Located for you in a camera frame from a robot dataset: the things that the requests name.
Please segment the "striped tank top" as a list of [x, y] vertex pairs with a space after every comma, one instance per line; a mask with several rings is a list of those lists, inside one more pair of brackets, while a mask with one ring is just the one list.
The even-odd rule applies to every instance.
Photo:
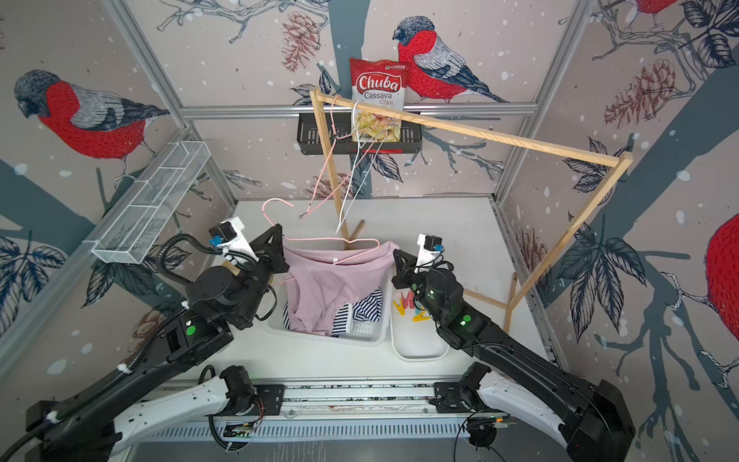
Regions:
[[290, 298], [288, 299], [288, 308], [285, 315], [285, 325], [289, 330], [311, 333], [323, 336], [342, 336], [346, 334], [349, 323], [349, 315], [353, 315], [355, 321], [378, 321], [382, 309], [382, 290], [378, 287], [367, 295], [363, 300], [354, 303], [346, 303], [339, 308], [334, 316], [331, 329], [327, 332], [308, 332], [304, 328], [298, 327], [298, 318], [294, 316], [290, 310]]

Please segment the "pink tank top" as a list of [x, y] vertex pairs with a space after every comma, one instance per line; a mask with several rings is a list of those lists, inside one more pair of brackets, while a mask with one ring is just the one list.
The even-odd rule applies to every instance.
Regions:
[[363, 300], [377, 289], [383, 275], [394, 265], [398, 246], [382, 244], [369, 254], [333, 266], [357, 250], [311, 250], [285, 248], [290, 269], [287, 274], [290, 310], [298, 327], [308, 332], [327, 332], [334, 316], [346, 303]]

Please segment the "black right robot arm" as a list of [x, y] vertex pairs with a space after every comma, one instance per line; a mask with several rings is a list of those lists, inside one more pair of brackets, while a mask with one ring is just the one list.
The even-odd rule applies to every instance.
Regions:
[[621, 391], [576, 377], [522, 345], [463, 296], [448, 262], [420, 264], [395, 250], [393, 284], [408, 289], [436, 332], [475, 363], [462, 385], [471, 408], [503, 411], [559, 443], [573, 461], [623, 461], [635, 427]]

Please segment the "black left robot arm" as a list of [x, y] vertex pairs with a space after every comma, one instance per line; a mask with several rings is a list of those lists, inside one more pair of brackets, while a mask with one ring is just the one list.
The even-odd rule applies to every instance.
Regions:
[[[62, 402], [42, 400], [28, 409], [26, 432], [3, 452], [9, 461], [31, 441], [28, 461], [107, 461], [170, 423], [198, 413], [248, 411], [258, 402], [246, 369], [229, 367], [221, 375], [161, 400], [145, 400], [160, 385], [190, 371], [234, 339], [232, 329], [245, 330], [259, 321], [263, 296], [275, 292], [273, 275], [289, 265], [283, 229], [275, 224], [251, 242], [240, 244], [240, 230], [224, 221], [211, 228], [209, 244], [178, 234], [159, 246], [155, 262], [160, 275], [184, 286], [179, 310], [150, 331], [138, 349], [115, 371]], [[206, 269], [190, 280], [169, 269], [171, 250], [185, 241], [204, 254], [232, 260], [238, 273], [223, 266]]]

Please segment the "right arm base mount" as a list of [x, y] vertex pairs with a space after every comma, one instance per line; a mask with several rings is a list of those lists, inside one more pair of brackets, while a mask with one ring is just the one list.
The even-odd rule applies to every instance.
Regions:
[[438, 413], [502, 413], [508, 412], [486, 405], [480, 394], [480, 384], [459, 382], [435, 382], [433, 395], [428, 403], [435, 407]]

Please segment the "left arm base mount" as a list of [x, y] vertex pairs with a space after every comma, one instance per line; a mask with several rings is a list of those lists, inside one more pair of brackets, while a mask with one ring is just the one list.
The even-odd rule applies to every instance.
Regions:
[[286, 386], [283, 384], [256, 385], [256, 394], [248, 402], [234, 404], [215, 414], [216, 417], [276, 417], [281, 413]]

